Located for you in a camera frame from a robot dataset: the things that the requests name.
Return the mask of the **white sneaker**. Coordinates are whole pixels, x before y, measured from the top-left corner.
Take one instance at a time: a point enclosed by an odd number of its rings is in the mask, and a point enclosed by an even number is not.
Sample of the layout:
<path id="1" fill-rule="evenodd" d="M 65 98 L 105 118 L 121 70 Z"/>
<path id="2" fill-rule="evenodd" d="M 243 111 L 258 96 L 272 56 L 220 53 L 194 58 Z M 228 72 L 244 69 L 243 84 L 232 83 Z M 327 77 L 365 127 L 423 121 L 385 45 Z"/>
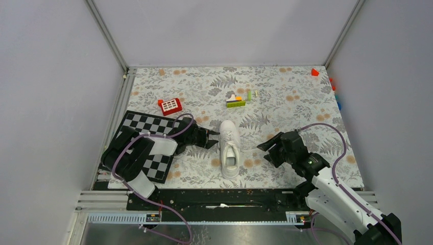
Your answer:
<path id="1" fill-rule="evenodd" d="M 231 120 L 225 120 L 219 128 L 219 147 L 222 177 L 226 180 L 235 180 L 240 172 L 240 167 L 245 160 L 243 153 L 256 153 L 253 149 L 253 140 L 246 139 Z"/>

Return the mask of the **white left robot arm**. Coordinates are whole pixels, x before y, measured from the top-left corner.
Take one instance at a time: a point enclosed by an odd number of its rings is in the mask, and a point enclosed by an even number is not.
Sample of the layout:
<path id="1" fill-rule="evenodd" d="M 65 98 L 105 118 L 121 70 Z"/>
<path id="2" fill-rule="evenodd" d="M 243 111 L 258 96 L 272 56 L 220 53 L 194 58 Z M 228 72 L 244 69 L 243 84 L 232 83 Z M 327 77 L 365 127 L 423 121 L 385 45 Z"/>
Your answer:
<path id="1" fill-rule="evenodd" d="M 209 136 L 219 135 L 219 132 L 198 126 L 192 115 L 188 116 L 174 120 L 174 127 L 162 135 L 139 133 L 131 127 L 124 127 L 101 156 L 101 164 L 134 192 L 147 210 L 154 209 L 159 198 L 154 193 L 154 183 L 143 170 L 149 157 L 170 158 L 183 153 L 190 145 L 210 149 L 218 143 Z"/>

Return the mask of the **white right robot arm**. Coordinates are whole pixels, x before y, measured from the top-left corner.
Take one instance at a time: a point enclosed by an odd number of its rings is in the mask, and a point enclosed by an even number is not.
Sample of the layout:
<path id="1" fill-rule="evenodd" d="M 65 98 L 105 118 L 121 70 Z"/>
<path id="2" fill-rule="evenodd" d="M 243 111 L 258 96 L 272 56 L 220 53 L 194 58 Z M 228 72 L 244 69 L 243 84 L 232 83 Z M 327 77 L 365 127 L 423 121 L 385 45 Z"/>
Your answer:
<path id="1" fill-rule="evenodd" d="M 383 214 L 350 188 L 322 156 L 308 151 L 298 132 L 280 132 L 258 149 L 267 153 L 264 158 L 275 167 L 288 163 L 305 179 L 294 189 L 297 209 L 318 212 L 354 244 L 402 243 L 400 219 Z"/>

